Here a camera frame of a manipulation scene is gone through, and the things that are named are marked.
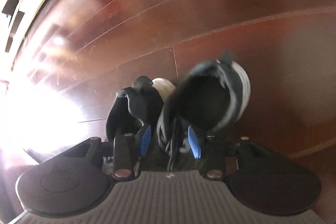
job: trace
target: sneaker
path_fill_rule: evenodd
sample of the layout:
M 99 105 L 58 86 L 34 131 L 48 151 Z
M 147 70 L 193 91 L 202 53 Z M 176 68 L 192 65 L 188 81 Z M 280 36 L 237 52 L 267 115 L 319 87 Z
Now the sneaker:
M 170 157 L 167 170 L 173 170 L 186 137 L 200 159 L 200 142 L 224 136 L 242 116 L 250 93 L 249 78 L 230 53 L 197 64 L 165 102 L 157 122 L 159 147 Z
M 150 141 L 162 110 L 163 98 L 174 90 L 174 84 L 167 79 L 151 81 L 146 76 L 140 76 L 131 87 L 118 91 L 107 118 L 106 139 L 113 141 L 120 134 L 136 135 L 145 131 L 146 135 L 150 132 L 150 137 L 147 135 L 145 138 Z

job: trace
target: white shoe sole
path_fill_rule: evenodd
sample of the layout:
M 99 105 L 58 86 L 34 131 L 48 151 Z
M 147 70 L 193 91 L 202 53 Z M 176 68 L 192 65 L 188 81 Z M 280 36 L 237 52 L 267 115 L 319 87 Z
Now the white shoe sole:
M 236 71 L 236 73 L 238 73 L 241 83 L 243 84 L 243 96 L 241 100 L 240 112 L 237 118 L 237 121 L 238 121 L 243 115 L 244 110 L 249 103 L 250 95 L 251 95 L 251 84 L 250 84 L 250 79 L 247 76 L 246 71 L 238 63 L 232 62 L 231 66 Z

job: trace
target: black round pad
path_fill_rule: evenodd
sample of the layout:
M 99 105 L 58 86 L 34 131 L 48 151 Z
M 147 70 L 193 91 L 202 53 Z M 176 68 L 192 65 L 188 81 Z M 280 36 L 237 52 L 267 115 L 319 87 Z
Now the black round pad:
M 254 161 L 230 177 L 229 187 L 246 206 L 278 216 L 311 209 L 321 192 L 321 183 L 314 173 L 279 159 Z
M 57 156 L 23 173 L 17 194 L 26 209 L 63 216 L 95 205 L 108 187 L 107 176 L 89 161 Z

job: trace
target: ribbed rubber mat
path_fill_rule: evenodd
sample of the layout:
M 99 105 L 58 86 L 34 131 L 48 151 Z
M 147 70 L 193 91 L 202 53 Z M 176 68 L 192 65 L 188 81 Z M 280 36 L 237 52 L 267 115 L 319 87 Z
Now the ribbed rubber mat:
M 97 207 L 77 216 L 47 218 L 25 212 L 19 224 L 323 224 L 312 210 L 276 217 L 241 204 L 223 182 L 202 178 L 198 171 L 142 172 L 131 182 L 115 185 Z

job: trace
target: blue plastic clip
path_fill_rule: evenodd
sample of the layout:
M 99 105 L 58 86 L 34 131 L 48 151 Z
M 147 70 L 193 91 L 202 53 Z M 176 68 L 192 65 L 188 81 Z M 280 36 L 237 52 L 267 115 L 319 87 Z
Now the blue plastic clip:
M 140 144 L 141 157 L 144 157 L 146 155 L 149 144 L 151 143 L 151 139 L 152 139 L 152 129 L 151 126 L 148 126 L 141 136 L 141 144 Z
M 198 138 L 191 126 L 188 127 L 188 141 L 195 159 L 201 158 L 201 147 Z

